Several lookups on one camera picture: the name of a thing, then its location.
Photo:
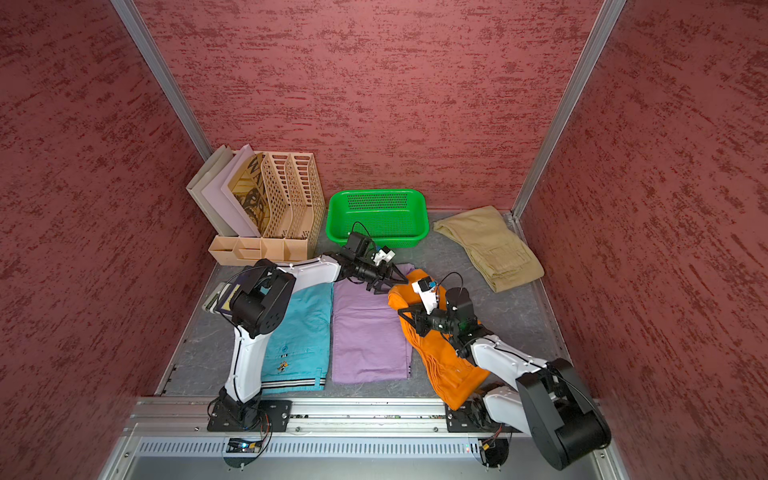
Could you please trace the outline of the green plastic basket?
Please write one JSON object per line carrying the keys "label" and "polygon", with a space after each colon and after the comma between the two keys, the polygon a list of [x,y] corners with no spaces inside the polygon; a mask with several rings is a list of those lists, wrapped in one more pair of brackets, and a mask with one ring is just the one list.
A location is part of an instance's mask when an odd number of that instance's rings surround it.
{"label": "green plastic basket", "polygon": [[351,232],[365,233],[378,245],[412,248],[430,231],[424,195],[412,189],[347,190],[329,202],[326,235],[344,245]]}

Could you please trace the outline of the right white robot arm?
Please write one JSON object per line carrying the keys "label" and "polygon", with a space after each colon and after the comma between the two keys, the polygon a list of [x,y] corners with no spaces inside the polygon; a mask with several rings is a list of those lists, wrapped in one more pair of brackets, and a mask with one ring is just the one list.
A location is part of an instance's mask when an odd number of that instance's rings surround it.
{"label": "right white robot arm", "polygon": [[569,361],[545,361],[506,344],[468,308],[428,312],[413,305],[398,315],[420,336],[439,334],[458,357],[502,380],[481,397],[481,412],[530,436],[553,468],[562,470],[610,445],[610,427]]}

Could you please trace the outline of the purple pants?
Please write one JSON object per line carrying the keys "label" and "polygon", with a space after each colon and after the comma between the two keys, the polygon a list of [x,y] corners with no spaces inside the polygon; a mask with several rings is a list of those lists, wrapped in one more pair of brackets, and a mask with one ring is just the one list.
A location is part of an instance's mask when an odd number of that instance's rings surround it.
{"label": "purple pants", "polygon": [[331,379],[338,384],[410,377],[412,347],[388,294],[350,280],[333,285]]}

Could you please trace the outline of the orange pants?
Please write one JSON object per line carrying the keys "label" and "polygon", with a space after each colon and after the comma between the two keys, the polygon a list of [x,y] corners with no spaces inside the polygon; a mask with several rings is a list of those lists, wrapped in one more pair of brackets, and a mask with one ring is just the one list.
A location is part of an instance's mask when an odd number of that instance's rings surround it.
{"label": "orange pants", "polygon": [[[407,285],[394,286],[388,294],[388,304],[395,311],[412,305],[421,305],[421,298],[410,286],[427,277],[422,269],[406,275]],[[489,377],[490,372],[459,358],[453,347],[439,332],[430,331],[425,337],[417,334],[406,319],[400,317],[403,334],[420,355],[430,384],[436,394],[452,409],[459,409]]]}

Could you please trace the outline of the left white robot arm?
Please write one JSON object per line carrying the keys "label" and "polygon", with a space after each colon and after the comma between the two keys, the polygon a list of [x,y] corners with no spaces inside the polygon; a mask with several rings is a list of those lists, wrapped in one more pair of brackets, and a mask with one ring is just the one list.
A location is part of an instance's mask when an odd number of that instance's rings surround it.
{"label": "left white robot arm", "polygon": [[233,326],[234,352],[209,405],[209,430],[268,425],[265,394],[408,379],[412,349],[386,295],[414,267],[392,263],[392,255],[331,254],[297,265],[261,259],[221,284],[206,308]]}

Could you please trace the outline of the khaki pants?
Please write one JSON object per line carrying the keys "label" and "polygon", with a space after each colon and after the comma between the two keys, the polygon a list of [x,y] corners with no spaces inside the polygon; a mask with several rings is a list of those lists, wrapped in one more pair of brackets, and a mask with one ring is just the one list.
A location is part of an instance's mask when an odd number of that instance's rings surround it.
{"label": "khaki pants", "polygon": [[544,269],[527,244],[511,231],[493,206],[438,220],[433,230],[466,252],[489,287],[503,292],[544,276]]}

